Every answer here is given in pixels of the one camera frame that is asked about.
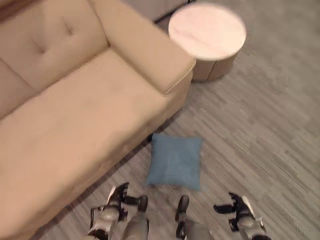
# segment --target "white marble tabletop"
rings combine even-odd
[[[192,3],[169,22],[169,36],[199,60],[217,61],[236,54],[246,40],[246,27],[230,9],[212,3]]]

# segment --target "round side table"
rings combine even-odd
[[[176,11],[169,22],[169,36],[197,59],[193,80],[214,80],[232,67],[246,40],[242,19],[214,3],[192,3]]]

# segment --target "beige sofa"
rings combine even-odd
[[[0,239],[26,240],[183,106],[195,60],[117,0],[7,2]]]

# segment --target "floor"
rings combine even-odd
[[[201,192],[169,185],[144,187],[151,146],[146,142],[66,207],[32,240],[78,240],[90,207],[113,185],[147,194],[151,240],[175,239],[175,207],[190,196],[189,215],[208,224],[215,240],[239,239],[213,204],[246,195],[275,240],[320,238],[320,2],[215,0],[237,12],[246,43],[222,79],[194,82],[183,109],[159,131],[201,136]],[[129,216],[135,213],[129,209]],[[120,223],[114,239],[120,239]]]

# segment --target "blue pillow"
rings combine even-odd
[[[152,135],[152,159],[146,185],[180,185],[200,191],[199,137]]]

